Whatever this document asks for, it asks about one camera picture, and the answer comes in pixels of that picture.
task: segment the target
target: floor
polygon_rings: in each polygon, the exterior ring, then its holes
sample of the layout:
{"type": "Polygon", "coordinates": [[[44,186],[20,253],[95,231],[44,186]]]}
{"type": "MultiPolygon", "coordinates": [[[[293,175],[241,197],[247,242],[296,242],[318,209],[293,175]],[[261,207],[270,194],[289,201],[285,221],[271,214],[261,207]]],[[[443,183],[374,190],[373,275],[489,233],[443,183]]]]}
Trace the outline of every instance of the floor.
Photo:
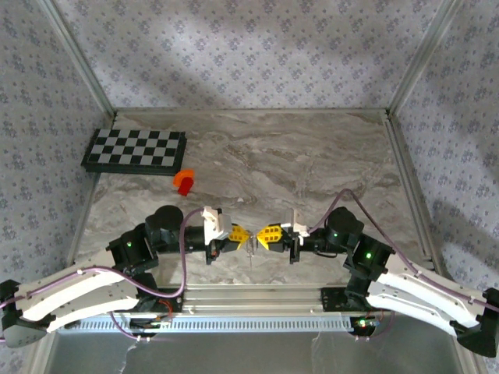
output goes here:
{"type": "MultiPolygon", "coordinates": [[[[173,204],[187,213],[221,207],[232,221],[257,232],[279,222],[286,208],[299,209],[309,226],[343,188],[353,189],[388,234],[416,262],[416,229],[401,187],[392,150],[378,114],[246,111],[226,114],[123,112],[115,128],[175,129],[188,139],[184,168],[196,172],[187,197],[171,177],[102,175],[83,234],[78,259],[143,222],[158,207],[173,204]]],[[[366,222],[355,203],[342,202],[366,222]]],[[[201,224],[201,219],[192,224],[201,224]]],[[[366,225],[365,232],[377,236],[366,225]]],[[[310,284],[348,281],[344,258],[305,253],[298,264],[288,254],[238,251],[206,266],[204,254],[188,256],[189,284],[310,284]]],[[[162,256],[153,270],[160,285],[180,281],[179,257],[162,256]]]]}

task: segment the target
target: black and white checkerboard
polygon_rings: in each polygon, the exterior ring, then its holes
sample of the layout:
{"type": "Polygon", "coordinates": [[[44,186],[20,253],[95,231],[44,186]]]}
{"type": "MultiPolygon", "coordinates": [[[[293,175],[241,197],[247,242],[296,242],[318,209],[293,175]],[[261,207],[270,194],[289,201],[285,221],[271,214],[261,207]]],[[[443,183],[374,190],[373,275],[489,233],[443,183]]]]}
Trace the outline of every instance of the black and white checkerboard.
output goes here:
{"type": "Polygon", "coordinates": [[[82,165],[91,172],[175,175],[186,134],[155,130],[95,130],[82,165]]]}

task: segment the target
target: patterned wallpaper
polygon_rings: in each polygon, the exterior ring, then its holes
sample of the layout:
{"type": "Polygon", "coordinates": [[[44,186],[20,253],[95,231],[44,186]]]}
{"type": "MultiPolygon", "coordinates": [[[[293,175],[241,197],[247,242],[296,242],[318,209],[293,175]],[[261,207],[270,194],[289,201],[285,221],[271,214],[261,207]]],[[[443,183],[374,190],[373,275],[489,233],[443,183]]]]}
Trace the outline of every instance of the patterned wallpaper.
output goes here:
{"type": "Polygon", "coordinates": [[[115,107],[384,108],[441,0],[56,0],[115,107]]]}
{"type": "MultiPolygon", "coordinates": [[[[104,115],[32,0],[0,5],[0,282],[65,265],[90,175],[80,167],[104,115]]],[[[0,347],[0,372],[26,349],[0,347]]]]}
{"type": "Polygon", "coordinates": [[[465,2],[452,25],[398,117],[449,272],[498,288],[499,5],[465,2]]]}

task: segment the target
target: wire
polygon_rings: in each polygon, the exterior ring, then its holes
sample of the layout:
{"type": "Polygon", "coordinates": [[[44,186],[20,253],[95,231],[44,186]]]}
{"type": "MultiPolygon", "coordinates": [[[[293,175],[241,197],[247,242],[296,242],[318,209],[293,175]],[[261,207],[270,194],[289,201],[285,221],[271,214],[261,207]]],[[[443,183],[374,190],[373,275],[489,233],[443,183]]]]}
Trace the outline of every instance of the wire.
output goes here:
{"type": "MultiPolygon", "coordinates": [[[[177,291],[171,293],[171,294],[165,294],[164,292],[159,292],[156,290],[153,290],[152,288],[146,287],[136,280],[132,279],[131,277],[128,277],[127,275],[121,273],[120,271],[117,271],[115,269],[112,269],[111,267],[106,267],[106,266],[89,266],[89,267],[84,267],[82,269],[78,269],[77,271],[73,273],[66,274],[64,277],[60,277],[56,280],[53,280],[52,282],[46,284],[45,286],[41,286],[39,288],[35,288],[32,291],[28,291],[26,295],[20,295],[16,296],[15,298],[10,298],[9,300],[5,300],[4,302],[0,303],[0,309],[5,308],[7,305],[12,304],[13,302],[18,302],[19,300],[24,300],[25,298],[31,298],[33,295],[40,294],[41,292],[44,292],[46,290],[50,290],[53,287],[59,286],[60,284],[65,283],[66,281],[69,281],[73,278],[80,277],[87,272],[93,272],[93,273],[114,273],[119,275],[121,278],[123,278],[124,281],[127,281],[128,283],[134,285],[135,287],[139,288],[142,291],[147,292],[148,294],[151,294],[153,296],[157,296],[159,298],[176,298],[177,296],[181,295],[181,293],[184,292],[187,284],[187,266],[186,266],[186,226],[187,226],[187,221],[196,213],[201,213],[203,212],[204,208],[198,208],[193,210],[192,212],[188,213],[182,223],[180,224],[180,232],[179,232],[179,249],[180,249],[180,257],[181,257],[181,264],[182,264],[182,283],[180,284],[180,287],[177,291]]],[[[0,343],[5,342],[5,338],[0,337],[0,343]]]]}
{"type": "Polygon", "coordinates": [[[166,305],[166,307],[168,308],[168,318],[171,319],[172,314],[173,314],[172,304],[170,304],[170,302],[168,300],[161,300],[161,299],[159,300],[159,303],[166,305]]]}
{"type": "Polygon", "coordinates": [[[338,257],[338,255],[328,255],[322,252],[314,252],[314,253],[320,257],[325,257],[326,259],[335,259],[336,257],[338,257]]]}
{"type": "Polygon", "coordinates": [[[381,331],[380,333],[377,333],[376,335],[370,337],[370,339],[374,339],[374,338],[380,337],[382,335],[385,335],[388,331],[391,330],[391,328],[393,327],[394,322],[395,322],[395,312],[392,310],[391,313],[390,313],[390,320],[388,321],[388,325],[383,329],[383,331],[381,331]]]}
{"type": "Polygon", "coordinates": [[[126,337],[129,337],[130,339],[134,339],[134,340],[137,340],[139,341],[140,340],[140,335],[139,337],[136,337],[135,335],[132,335],[131,333],[125,331],[125,329],[123,329],[118,321],[116,320],[115,318],[115,315],[113,314],[113,312],[109,312],[109,316],[111,317],[111,321],[115,324],[115,327],[119,330],[120,333],[122,333],[123,335],[125,335],[126,337]]]}
{"type": "Polygon", "coordinates": [[[353,197],[353,199],[356,201],[357,205],[362,210],[362,212],[364,212],[364,214],[369,219],[369,221],[371,222],[371,224],[373,224],[373,226],[378,230],[378,232],[381,234],[381,236],[383,236],[384,240],[386,240],[387,243],[389,245],[391,245],[391,247],[393,248],[393,250],[395,251],[395,253],[400,257],[400,259],[402,260],[402,262],[405,264],[405,266],[407,266],[407,268],[410,269],[414,273],[415,276],[417,276],[419,279],[427,282],[430,286],[433,286],[436,289],[438,289],[440,291],[443,291],[443,292],[445,292],[445,293],[447,293],[449,295],[452,295],[452,296],[455,296],[456,298],[460,298],[462,300],[465,300],[465,301],[467,301],[470,304],[476,303],[476,304],[478,304],[478,305],[480,305],[480,306],[482,306],[484,308],[488,308],[490,310],[494,310],[495,312],[499,312],[499,307],[497,307],[495,305],[491,305],[491,304],[489,304],[487,302],[482,302],[481,300],[476,300],[473,296],[464,295],[461,292],[457,292],[457,291],[451,290],[450,288],[447,288],[447,287],[439,284],[438,282],[430,279],[426,275],[421,274],[414,267],[414,265],[411,263],[411,261],[404,255],[404,253],[402,253],[401,249],[384,232],[384,230],[381,228],[381,226],[374,220],[373,216],[371,216],[369,214],[369,212],[367,211],[367,209],[360,202],[360,200],[357,197],[357,195],[351,189],[343,189],[342,191],[339,192],[339,194],[336,195],[336,197],[333,200],[333,203],[331,204],[331,206],[329,206],[329,209],[327,210],[326,214],[322,216],[322,218],[320,219],[320,221],[315,226],[313,226],[311,229],[309,229],[309,231],[308,231],[309,234],[313,233],[320,226],[322,226],[322,224],[326,221],[327,217],[329,217],[329,214],[336,207],[336,204],[338,203],[338,201],[340,200],[340,198],[342,198],[343,195],[346,194],[347,192],[353,197]]]}
{"type": "Polygon", "coordinates": [[[145,340],[146,342],[150,342],[150,341],[172,341],[171,339],[168,339],[168,338],[165,338],[165,339],[157,338],[157,337],[155,337],[156,334],[154,334],[152,337],[143,337],[142,335],[133,335],[132,333],[129,333],[128,331],[126,331],[125,329],[123,329],[119,325],[118,321],[115,318],[115,314],[113,312],[109,312],[109,316],[111,317],[111,321],[113,322],[113,324],[115,325],[115,327],[118,329],[118,331],[120,333],[122,333],[123,335],[125,335],[126,337],[128,337],[130,339],[134,339],[135,341],[141,341],[141,340],[145,340]]]}

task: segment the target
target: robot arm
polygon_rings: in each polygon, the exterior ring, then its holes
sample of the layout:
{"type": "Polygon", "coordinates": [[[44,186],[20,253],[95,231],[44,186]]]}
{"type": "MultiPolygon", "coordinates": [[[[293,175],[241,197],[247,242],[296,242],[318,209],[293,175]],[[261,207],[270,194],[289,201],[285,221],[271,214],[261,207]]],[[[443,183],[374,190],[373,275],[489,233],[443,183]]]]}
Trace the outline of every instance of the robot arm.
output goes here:
{"type": "Polygon", "coordinates": [[[312,233],[299,220],[296,212],[288,212],[283,224],[260,231],[258,242],[271,251],[289,251],[291,264],[299,262],[301,252],[344,254],[343,266],[352,275],[345,289],[350,306],[367,312],[389,309],[421,319],[457,337],[470,351],[496,356],[499,312],[493,309],[499,307],[498,290],[465,288],[411,262],[414,269],[409,269],[392,247],[363,234],[364,224],[344,207],[332,210],[324,228],[312,233]]]}
{"type": "MultiPolygon", "coordinates": [[[[239,249],[249,238],[230,216],[206,206],[204,225],[187,227],[186,252],[205,252],[207,264],[223,252],[239,249]]],[[[179,253],[182,211],[163,206],[145,223],[82,262],[29,284],[0,284],[3,336],[7,346],[22,347],[73,321],[115,310],[149,309],[158,298],[134,284],[157,290],[148,270],[158,265],[158,253],[179,253]]]]}

